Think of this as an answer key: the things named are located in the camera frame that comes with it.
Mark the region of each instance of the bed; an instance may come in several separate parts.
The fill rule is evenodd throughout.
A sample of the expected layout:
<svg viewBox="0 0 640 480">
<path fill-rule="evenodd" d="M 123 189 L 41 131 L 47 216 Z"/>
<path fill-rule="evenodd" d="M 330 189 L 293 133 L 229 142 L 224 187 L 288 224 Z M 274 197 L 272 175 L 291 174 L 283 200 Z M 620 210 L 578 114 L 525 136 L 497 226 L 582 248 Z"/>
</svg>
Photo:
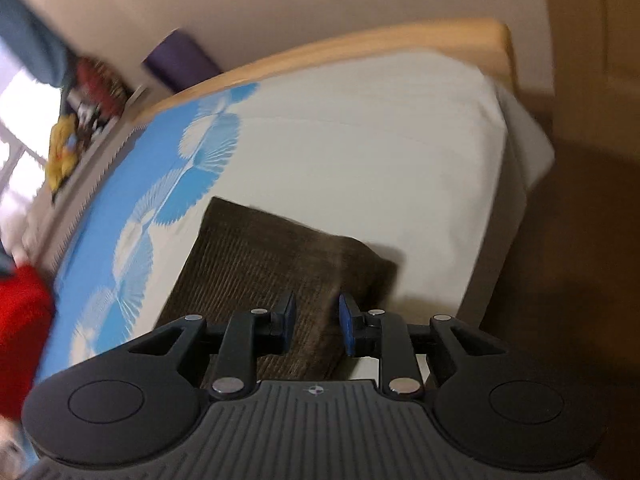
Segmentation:
<svg viewBox="0 0 640 480">
<path fill-rule="evenodd" d="M 395 261 L 385 308 L 409 322 L 479 324 L 553 161 L 512 92 L 503 25 L 416 23 L 277 54 L 123 121 L 33 250 L 58 308 L 38 380 L 153 328 L 213 196 Z"/>
</svg>

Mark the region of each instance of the brown cloth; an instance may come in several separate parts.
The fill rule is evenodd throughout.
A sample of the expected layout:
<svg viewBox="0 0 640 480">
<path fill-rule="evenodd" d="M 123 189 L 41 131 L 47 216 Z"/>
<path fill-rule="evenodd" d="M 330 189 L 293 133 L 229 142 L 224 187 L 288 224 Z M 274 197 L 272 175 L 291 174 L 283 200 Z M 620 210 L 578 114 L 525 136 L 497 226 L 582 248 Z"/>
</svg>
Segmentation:
<svg viewBox="0 0 640 480">
<path fill-rule="evenodd" d="M 185 314 L 227 322 L 234 311 L 271 310 L 283 292 L 293 290 L 298 318 L 292 346 L 286 356 L 258 360 L 257 375 L 322 380 L 344 354 L 339 293 L 349 292 L 368 310 L 383 299 L 395 275 L 395 264 L 353 238 L 213 198 L 158 326 Z"/>
</svg>

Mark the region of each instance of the purple yoga mat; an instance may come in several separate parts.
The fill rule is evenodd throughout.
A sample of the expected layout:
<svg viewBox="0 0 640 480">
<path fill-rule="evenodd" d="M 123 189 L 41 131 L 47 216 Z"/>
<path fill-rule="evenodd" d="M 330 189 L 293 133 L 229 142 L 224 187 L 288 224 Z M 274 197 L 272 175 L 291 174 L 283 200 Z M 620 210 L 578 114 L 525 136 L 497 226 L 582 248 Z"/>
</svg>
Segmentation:
<svg viewBox="0 0 640 480">
<path fill-rule="evenodd" d="M 143 65 L 176 93 L 222 73 L 216 62 L 179 29 L 164 38 Z"/>
</svg>

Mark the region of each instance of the curtain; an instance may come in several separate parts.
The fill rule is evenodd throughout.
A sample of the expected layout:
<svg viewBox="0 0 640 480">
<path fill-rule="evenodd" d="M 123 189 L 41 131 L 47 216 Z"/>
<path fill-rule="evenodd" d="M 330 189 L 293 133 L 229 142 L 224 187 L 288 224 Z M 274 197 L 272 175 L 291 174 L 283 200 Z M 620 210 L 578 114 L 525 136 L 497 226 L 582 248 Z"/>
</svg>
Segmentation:
<svg viewBox="0 0 640 480">
<path fill-rule="evenodd" d="M 0 0 L 0 38 L 38 81 L 63 85 L 71 51 L 22 0 Z"/>
</svg>

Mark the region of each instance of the mattress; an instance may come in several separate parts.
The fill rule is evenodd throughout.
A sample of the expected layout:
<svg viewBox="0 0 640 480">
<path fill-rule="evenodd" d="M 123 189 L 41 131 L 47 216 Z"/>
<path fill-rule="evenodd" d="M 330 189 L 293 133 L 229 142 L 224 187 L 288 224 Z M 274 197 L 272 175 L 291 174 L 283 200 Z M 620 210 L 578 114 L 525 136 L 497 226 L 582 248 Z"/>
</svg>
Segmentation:
<svg viewBox="0 0 640 480">
<path fill-rule="evenodd" d="M 395 261 L 383 307 L 408 322 L 447 313 L 477 324 L 527 192 L 553 161 L 513 96 L 433 52 L 204 96 L 122 143 L 58 269 L 40 380 L 153 328 L 213 196 Z"/>
</svg>

